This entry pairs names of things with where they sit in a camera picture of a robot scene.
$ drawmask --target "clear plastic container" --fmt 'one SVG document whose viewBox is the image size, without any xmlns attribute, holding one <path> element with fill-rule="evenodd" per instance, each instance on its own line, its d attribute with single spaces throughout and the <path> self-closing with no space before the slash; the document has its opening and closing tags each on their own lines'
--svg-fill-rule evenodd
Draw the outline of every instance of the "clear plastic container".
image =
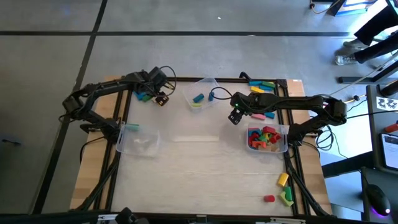
<svg viewBox="0 0 398 224">
<path fill-rule="evenodd" d="M 187 87 L 185 87 L 182 90 L 182 94 L 184 95 L 185 99 L 187 100 L 189 107 L 191 108 L 192 111 L 202 111 L 203 109 L 213 106 L 215 103 L 219 102 L 219 100 L 214 99 L 213 101 L 209 101 L 209 93 L 214 87 L 219 87 L 217 81 L 214 78 L 204 78 L 194 84 L 191 84 Z M 213 91 L 214 95 L 219 98 L 225 98 L 227 97 L 226 93 L 224 90 L 221 89 L 216 89 Z M 193 99 L 200 95 L 204 95 L 204 99 L 199 102 L 201 104 L 200 107 L 195 107 L 192 106 Z"/>
<path fill-rule="evenodd" d="M 138 124 L 122 123 L 116 150 L 135 156 L 153 157 L 159 149 L 159 130 Z"/>
<path fill-rule="evenodd" d="M 260 130 L 263 129 L 263 127 L 268 126 L 271 128 L 274 128 L 277 133 L 281 135 L 281 139 L 275 143 L 277 146 L 275 151 L 271 151 L 271 146 L 267 146 L 267 150 L 257 150 L 257 149 L 252 149 L 249 146 L 249 128 L 258 128 Z M 267 152 L 267 153 L 282 153 L 286 152 L 288 149 L 288 144 L 287 144 L 287 133 L 289 133 L 289 126 L 288 125 L 279 125 L 279 124 L 265 124 L 265 123 L 249 123 L 247 128 L 246 128 L 246 149 L 248 149 L 251 152 Z"/>
</svg>

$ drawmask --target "person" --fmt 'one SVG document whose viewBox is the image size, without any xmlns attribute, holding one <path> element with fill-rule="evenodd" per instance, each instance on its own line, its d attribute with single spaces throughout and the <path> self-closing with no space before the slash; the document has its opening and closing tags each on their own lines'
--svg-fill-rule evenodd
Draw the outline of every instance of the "person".
<svg viewBox="0 0 398 224">
<path fill-rule="evenodd" d="M 376 35 L 384 29 L 397 25 L 398 15 L 395 10 L 390 6 L 385 7 L 355 33 L 357 39 L 343 43 L 345 47 L 360 51 L 349 55 L 337 55 L 335 57 L 336 64 L 346 65 L 357 62 L 364 63 L 372 58 L 397 50 L 398 34 L 392 34 L 386 40 L 369 47 Z"/>
</svg>

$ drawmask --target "shoe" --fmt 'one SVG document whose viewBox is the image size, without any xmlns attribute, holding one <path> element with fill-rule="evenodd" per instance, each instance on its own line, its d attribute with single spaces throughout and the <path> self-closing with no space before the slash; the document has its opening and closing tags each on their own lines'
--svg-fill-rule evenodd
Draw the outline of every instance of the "shoe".
<svg viewBox="0 0 398 224">
<path fill-rule="evenodd" d="M 351 63 L 356 63 L 358 61 L 355 59 L 355 56 L 353 54 L 350 54 L 350 55 L 337 55 L 335 57 L 335 62 L 337 65 L 347 65 Z"/>
<path fill-rule="evenodd" d="M 349 47 L 349 48 L 352 48 L 352 49 L 356 49 L 356 50 L 363 50 L 363 49 L 368 47 L 366 44 L 362 43 L 358 39 L 355 39 L 355 40 L 352 40 L 352 41 L 346 41 L 346 42 L 343 43 L 343 46 Z"/>
</svg>

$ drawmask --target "black pants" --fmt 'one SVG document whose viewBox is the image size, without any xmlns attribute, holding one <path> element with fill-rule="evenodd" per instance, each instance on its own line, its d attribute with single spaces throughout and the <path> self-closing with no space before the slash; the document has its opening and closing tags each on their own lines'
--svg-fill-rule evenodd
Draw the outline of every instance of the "black pants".
<svg viewBox="0 0 398 224">
<path fill-rule="evenodd" d="M 371 45 L 373 38 L 383 30 L 398 25 L 398 16 L 390 6 L 385 7 L 370 21 L 360 28 L 355 36 L 364 44 Z M 398 34 L 388 37 L 380 43 L 354 53 L 355 59 L 359 63 L 388 54 L 398 49 Z"/>
</svg>

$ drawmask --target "gray floor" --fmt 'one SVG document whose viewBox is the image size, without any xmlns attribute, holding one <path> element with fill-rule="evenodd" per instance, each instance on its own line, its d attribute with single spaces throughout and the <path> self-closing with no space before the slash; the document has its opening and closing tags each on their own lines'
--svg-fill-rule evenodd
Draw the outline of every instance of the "gray floor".
<svg viewBox="0 0 398 224">
<path fill-rule="evenodd" d="M 35 3 L 3 0 L 0 1 L 0 30 L 91 31 L 100 4 L 100 0 Z M 317 8 L 321 10 L 326 6 L 320 4 Z M 367 14 L 333 17 L 311 13 L 308 1 L 304 0 L 118 0 L 108 2 L 99 29 L 353 32 L 379 8 L 373 7 Z M 88 39 L 0 36 L 0 73 L 5 77 L 0 83 L 3 99 L 0 133 L 13 135 L 23 143 L 21 147 L 0 150 L 0 198 L 3 202 L 0 213 L 31 210 L 59 128 L 57 118 L 63 114 L 61 102 L 72 90 Z M 245 71 L 258 78 L 301 79 L 308 95 L 331 93 L 342 87 L 336 83 L 336 77 L 367 75 L 372 66 L 385 60 L 372 60 L 364 65 L 334 65 L 334 54 L 341 53 L 341 45 L 346 40 L 351 39 L 97 37 L 83 84 L 101 82 L 107 75 L 125 75 L 170 65 L 178 76 L 237 77 Z M 353 86 L 336 97 L 345 100 L 364 92 L 365 86 Z M 44 212 L 62 212 L 69 207 L 79 168 L 78 151 L 86 139 L 78 125 L 73 123 L 68 130 Z M 351 131 L 350 128 L 339 129 L 338 135 Z M 351 150 L 354 141 L 342 139 L 342 142 L 341 153 L 347 156 L 367 150 L 366 147 Z M 338 155 L 335 148 L 330 152 Z"/>
</svg>

